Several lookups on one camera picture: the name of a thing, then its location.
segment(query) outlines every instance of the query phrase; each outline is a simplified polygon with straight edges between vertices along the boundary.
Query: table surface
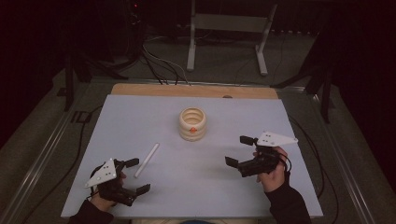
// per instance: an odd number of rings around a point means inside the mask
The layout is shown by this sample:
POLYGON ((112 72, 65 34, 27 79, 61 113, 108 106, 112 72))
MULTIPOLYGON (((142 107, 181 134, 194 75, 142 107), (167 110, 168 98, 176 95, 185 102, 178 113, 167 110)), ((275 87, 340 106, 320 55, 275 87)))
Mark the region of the table surface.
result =
MULTIPOLYGON (((239 135, 258 137, 266 131, 293 136, 275 90, 246 87, 160 86, 117 84, 107 96, 92 139, 78 169, 62 217, 74 215, 89 192, 83 188, 92 169, 109 158, 146 158, 160 147, 139 178, 138 166, 125 169, 124 187, 151 184, 132 207, 117 206, 115 217, 258 218, 271 216, 269 202, 255 177, 241 177, 224 156, 251 160, 253 147, 239 135), (234 99, 222 99, 224 95, 234 99), (197 105, 207 114, 207 133, 197 142, 178 135, 178 113, 197 105)), ((290 184, 299 190, 311 216, 320 205, 297 144, 284 146, 292 161, 290 184)))

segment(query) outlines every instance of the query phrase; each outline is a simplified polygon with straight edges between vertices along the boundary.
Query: sleeve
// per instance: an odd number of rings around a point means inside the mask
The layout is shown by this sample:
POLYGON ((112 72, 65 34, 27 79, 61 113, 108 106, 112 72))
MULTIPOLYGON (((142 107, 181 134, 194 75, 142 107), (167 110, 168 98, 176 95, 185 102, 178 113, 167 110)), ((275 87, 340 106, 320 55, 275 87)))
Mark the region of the sleeve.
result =
POLYGON ((70 217, 68 224, 108 224, 113 215, 99 210, 95 205, 85 200, 78 212, 70 217))
POLYGON ((285 183, 278 189, 265 192, 271 202, 270 212, 279 224, 311 223, 303 196, 289 185, 290 172, 285 172, 285 183))

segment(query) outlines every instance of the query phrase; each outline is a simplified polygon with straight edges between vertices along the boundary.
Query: white marker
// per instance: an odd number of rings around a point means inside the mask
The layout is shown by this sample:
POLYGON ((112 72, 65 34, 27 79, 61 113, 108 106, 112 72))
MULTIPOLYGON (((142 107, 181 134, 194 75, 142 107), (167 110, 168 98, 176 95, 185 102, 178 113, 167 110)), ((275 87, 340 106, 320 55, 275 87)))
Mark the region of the white marker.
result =
POLYGON ((134 174, 134 178, 137 178, 140 173, 143 171, 143 169, 146 167, 146 165, 149 162, 149 159, 151 159, 152 155, 154 154, 154 152, 157 150, 157 148, 160 146, 159 143, 156 143, 154 145, 154 147, 152 148, 152 150, 150 151, 150 153, 148 154, 148 156, 146 157, 146 159, 143 161, 142 165, 139 167, 139 169, 137 169, 136 174, 134 174))

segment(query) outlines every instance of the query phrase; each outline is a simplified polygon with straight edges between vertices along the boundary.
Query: white rod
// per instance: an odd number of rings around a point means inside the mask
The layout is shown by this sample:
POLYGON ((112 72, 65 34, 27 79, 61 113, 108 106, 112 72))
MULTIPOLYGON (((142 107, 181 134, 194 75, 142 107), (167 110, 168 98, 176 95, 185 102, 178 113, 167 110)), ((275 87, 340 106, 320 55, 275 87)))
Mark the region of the white rod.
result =
POLYGON ((139 167, 139 169, 136 171, 136 174, 134 174, 134 178, 137 178, 140 173, 142 173, 143 169, 146 167, 146 165, 149 162, 149 159, 151 159, 152 155, 154 154, 154 152, 157 150, 157 148, 160 146, 159 143, 156 143, 154 145, 154 147, 152 148, 152 150, 150 151, 150 153, 148 154, 148 156, 146 157, 146 159, 143 161, 142 165, 139 167))

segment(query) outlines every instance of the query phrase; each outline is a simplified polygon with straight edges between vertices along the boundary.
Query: hand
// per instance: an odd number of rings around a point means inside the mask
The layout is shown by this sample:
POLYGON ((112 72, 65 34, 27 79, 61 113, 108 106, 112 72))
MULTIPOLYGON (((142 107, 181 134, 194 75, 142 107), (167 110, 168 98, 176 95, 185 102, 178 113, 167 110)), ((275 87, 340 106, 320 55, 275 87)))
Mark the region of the hand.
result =
MULTIPOLYGON (((126 178, 125 173, 121 172, 120 174, 120 183, 123 185, 123 179, 126 178)), ((116 203, 113 201, 108 201, 106 199, 103 199, 100 197, 99 193, 97 193, 97 191, 95 192, 95 194, 93 194, 92 198, 91 198, 91 203, 93 205, 95 205, 99 210, 103 211, 103 212, 107 212, 108 210, 110 210, 110 208, 112 206, 114 206, 116 203)))
MULTIPOLYGON (((279 152, 280 158, 286 162, 288 153, 281 147, 273 147, 274 150, 279 152)), ((278 189, 285 182, 285 165, 283 162, 279 162, 274 171, 270 174, 262 173, 257 175, 257 181, 262 182, 265 192, 271 192, 278 189)))

